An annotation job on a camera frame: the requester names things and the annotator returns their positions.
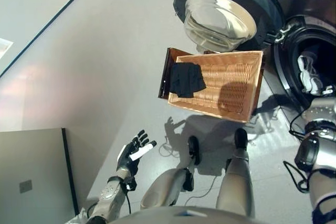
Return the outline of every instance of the robotic arm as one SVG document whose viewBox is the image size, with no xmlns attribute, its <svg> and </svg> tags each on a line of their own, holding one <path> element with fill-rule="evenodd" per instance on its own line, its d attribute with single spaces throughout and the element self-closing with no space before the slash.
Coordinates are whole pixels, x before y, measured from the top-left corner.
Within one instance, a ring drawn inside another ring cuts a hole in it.
<svg viewBox="0 0 336 224">
<path fill-rule="evenodd" d="M 134 176 L 138 172 L 140 158 L 156 145 L 156 141 L 149 143 L 147 136 L 142 130 L 124 145 L 117 159 L 117 175 L 108 179 L 87 224 L 106 224 L 118 218 L 127 192 L 134 191 L 137 186 Z"/>
<path fill-rule="evenodd" d="M 314 99 L 302 117 L 307 125 L 295 163 L 308 176 L 313 223 L 327 223 L 336 219 L 336 98 Z"/>
</svg>

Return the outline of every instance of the white cloth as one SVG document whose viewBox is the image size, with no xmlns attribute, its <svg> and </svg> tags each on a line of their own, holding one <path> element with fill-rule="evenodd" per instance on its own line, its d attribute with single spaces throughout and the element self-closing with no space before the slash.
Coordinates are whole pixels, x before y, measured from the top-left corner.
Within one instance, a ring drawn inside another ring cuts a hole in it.
<svg viewBox="0 0 336 224">
<path fill-rule="evenodd" d="M 304 51 L 298 57 L 298 66 L 301 71 L 300 79 L 304 86 L 302 91 L 304 93 L 320 96 L 323 89 L 323 83 L 313 66 L 316 57 L 317 56 L 314 53 Z"/>
</svg>

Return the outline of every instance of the laundry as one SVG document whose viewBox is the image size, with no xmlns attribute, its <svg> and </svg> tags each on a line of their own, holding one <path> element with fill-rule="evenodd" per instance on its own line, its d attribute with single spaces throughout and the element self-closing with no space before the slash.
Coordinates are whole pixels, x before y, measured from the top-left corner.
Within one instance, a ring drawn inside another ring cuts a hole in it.
<svg viewBox="0 0 336 224">
<path fill-rule="evenodd" d="M 192 98 L 194 92 L 205 88 L 206 85 L 199 65 L 189 62 L 174 63 L 171 72 L 171 93 L 175 93 L 181 98 Z"/>
<path fill-rule="evenodd" d="M 313 66 L 317 59 L 317 55 L 314 53 L 315 49 L 311 47 L 310 50 L 303 51 L 298 57 L 298 66 L 301 71 L 300 79 L 304 86 L 302 91 L 320 96 L 323 90 L 323 83 Z"/>
</svg>

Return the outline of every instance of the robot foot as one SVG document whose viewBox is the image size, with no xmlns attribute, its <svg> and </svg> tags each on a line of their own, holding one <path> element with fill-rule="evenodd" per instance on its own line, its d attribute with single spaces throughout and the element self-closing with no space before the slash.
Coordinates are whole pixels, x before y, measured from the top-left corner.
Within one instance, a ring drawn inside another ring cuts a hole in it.
<svg viewBox="0 0 336 224">
<path fill-rule="evenodd" d="M 199 165 L 201 162 L 199 143 L 196 136 L 191 136 L 188 139 L 189 155 L 194 160 L 194 165 Z"/>
<path fill-rule="evenodd" d="M 185 168 L 187 171 L 185 175 L 185 182 L 183 184 L 183 189 L 185 191 L 193 191 L 194 190 L 194 176 L 193 174 L 188 170 L 188 168 Z"/>
<path fill-rule="evenodd" d="M 235 132 L 235 146 L 237 149 L 242 148 L 246 150 L 247 148 L 247 133 L 244 129 L 239 128 Z"/>
</svg>

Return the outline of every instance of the door hinge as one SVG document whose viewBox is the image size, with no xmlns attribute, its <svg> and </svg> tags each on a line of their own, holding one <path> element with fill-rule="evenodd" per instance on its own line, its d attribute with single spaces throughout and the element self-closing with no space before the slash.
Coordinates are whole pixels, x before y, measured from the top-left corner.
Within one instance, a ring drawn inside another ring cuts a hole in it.
<svg viewBox="0 0 336 224">
<path fill-rule="evenodd" d="M 282 42 L 285 37 L 286 34 L 291 30 L 291 28 L 293 27 L 292 24 L 288 24 L 284 29 L 280 29 L 277 38 L 274 40 L 275 43 L 280 43 Z"/>
</svg>

